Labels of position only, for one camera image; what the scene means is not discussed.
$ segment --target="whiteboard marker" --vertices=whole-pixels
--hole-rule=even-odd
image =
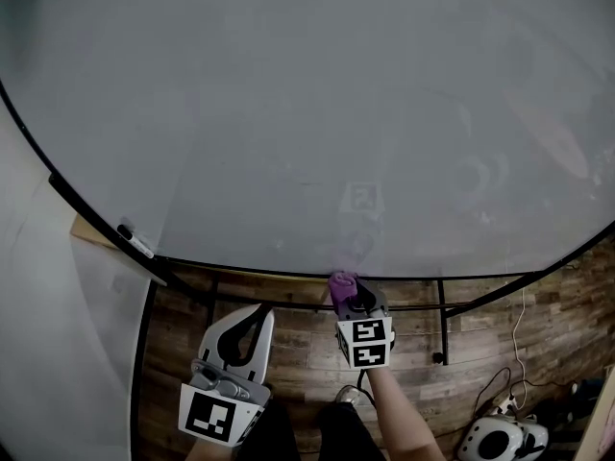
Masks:
[[[147,246],[145,246],[145,244],[139,241],[130,231],[130,229],[128,229],[126,226],[120,224],[119,226],[117,226],[117,231],[122,235],[122,237],[124,237],[124,239],[130,242],[131,245],[134,248],[138,249],[141,253],[143,253],[150,259],[154,257],[154,253],[152,253],[152,250],[150,250]]]

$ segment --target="purple eraser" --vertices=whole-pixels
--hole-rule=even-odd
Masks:
[[[356,274],[336,272],[329,277],[329,290],[335,313],[339,303],[351,299],[357,294]]]

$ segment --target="black pants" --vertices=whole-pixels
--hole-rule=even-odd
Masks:
[[[382,461],[384,456],[349,403],[332,403],[318,414],[323,442],[320,461]],[[237,456],[237,461],[280,459],[299,461],[295,435],[283,406],[271,401]]]

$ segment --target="black metal bar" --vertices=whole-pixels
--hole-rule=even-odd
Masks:
[[[438,281],[438,300],[440,305],[446,305],[442,280]],[[440,307],[440,334],[442,336],[442,363],[443,365],[449,365],[449,330],[447,327],[446,309],[444,307]]]
[[[474,299],[470,303],[466,304],[462,309],[451,309],[445,313],[446,317],[452,318],[453,316],[457,316],[458,314],[461,314],[463,312],[476,309],[477,307],[481,307],[482,305],[485,305],[486,303],[493,303],[497,299],[501,299],[502,297],[512,294],[513,292],[523,287],[527,287],[528,285],[530,285],[531,283],[534,283],[535,281],[543,279],[547,275],[550,275],[554,271],[559,270],[564,265],[567,265],[568,263],[570,263],[573,259],[578,258],[583,253],[590,250],[592,247],[596,246],[596,244],[602,241],[605,237],[607,237],[613,231],[615,231],[615,222],[611,222],[608,226],[606,226],[606,228],[598,232],[594,237],[592,237],[585,244],[579,246],[574,251],[572,251],[569,255],[564,256],[563,258],[555,262],[553,265],[551,265],[549,268],[545,270],[541,270],[540,272],[534,272],[532,274],[525,275],[524,277],[520,277],[519,279],[512,281],[511,283],[509,283],[508,285],[505,285],[504,287],[500,287],[499,289],[496,289],[493,292],[489,292],[488,294],[485,294],[482,297],[478,297],[477,299]]]
[[[17,128],[21,131],[21,134],[24,136],[26,141],[30,144],[30,146],[32,147],[32,150],[35,151],[38,158],[42,161],[43,164],[45,164],[45,167],[49,169],[52,173],[58,173],[58,170],[54,167],[54,164],[51,163],[51,160],[49,160],[49,157],[45,155],[42,149],[38,147],[37,141],[34,139],[30,131],[26,128],[26,125],[24,124],[24,122],[21,120],[19,113],[17,113],[15,106],[11,102],[11,98],[9,97],[7,90],[4,88],[2,84],[2,81],[0,81],[0,98],[2,98],[2,101],[7,107],[7,110],[9,111],[9,114],[11,115],[12,121],[15,122],[15,125],[17,125]]]
[[[13,461],[2,444],[0,444],[0,461]]]
[[[107,222],[105,222],[105,220],[77,194],[72,186],[68,184],[68,182],[66,182],[60,174],[52,173],[49,177],[49,184],[51,184],[58,194],[62,196],[66,202],[71,205],[75,211],[77,211],[77,213],[84,217],[89,224],[107,237],[113,245],[126,253],[126,255],[131,257],[148,272],[166,282],[166,284],[170,287],[184,292],[192,299],[202,303],[207,303],[206,293],[199,292],[192,286],[188,285],[185,281],[171,272],[166,265],[160,264],[156,257],[149,258],[139,250],[135,249],[114,228],[107,224]]]
[[[255,268],[243,268],[240,266],[228,266],[228,265],[216,265],[210,263],[204,263],[202,261],[194,261],[191,259],[182,259],[171,256],[159,256],[160,260],[168,261],[169,263],[176,263],[181,265],[189,265],[200,268],[206,268],[212,271],[230,271],[241,272],[247,274],[262,274],[272,275],[274,277],[296,277],[298,279],[328,279],[331,274],[313,274],[313,273],[299,273],[299,272],[278,272],[275,270],[259,270]],[[452,276],[452,277],[365,277],[361,276],[365,280],[392,280],[392,281],[438,281],[438,280],[474,280],[474,279],[510,279],[512,277],[522,277],[524,275],[530,275],[534,272],[520,272],[520,273],[502,273],[502,274],[489,274],[489,275],[470,275],[470,276]]]
[[[145,298],[143,313],[141,314],[141,324],[138,329],[136,339],[135,366],[133,367],[133,384],[131,385],[131,411],[130,411],[130,439],[131,454],[133,459],[138,459],[138,403],[141,396],[141,376],[143,374],[143,360],[145,358],[145,344],[147,342],[147,330],[150,326],[152,309],[158,284],[150,282],[150,287]]]
[[[226,294],[211,294],[208,293],[208,303],[216,300],[224,303],[245,303],[245,304],[255,304],[255,303],[266,303],[272,307],[279,307],[282,309],[298,309],[298,310],[306,310],[306,311],[333,311],[332,305],[324,305],[324,304],[313,304],[313,303],[292,303],[285,301],[271,301],[268,299],[254,299],[251,297],[241,297],[241,296],[230,296]],[[447,303],[441,305],[439,303],[434,304],[409,304],[409,305],[390,305],[388,307],[389,312],[399,312],[399,311],[424,311],[424,310],[437,310],[442,307],[449,308],[451,306],[464,306],[465,303]]]

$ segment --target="gray surface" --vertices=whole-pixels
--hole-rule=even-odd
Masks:
[[[45,153],[159,253],[546,267],[615,218],[615,0],[0,0]]]

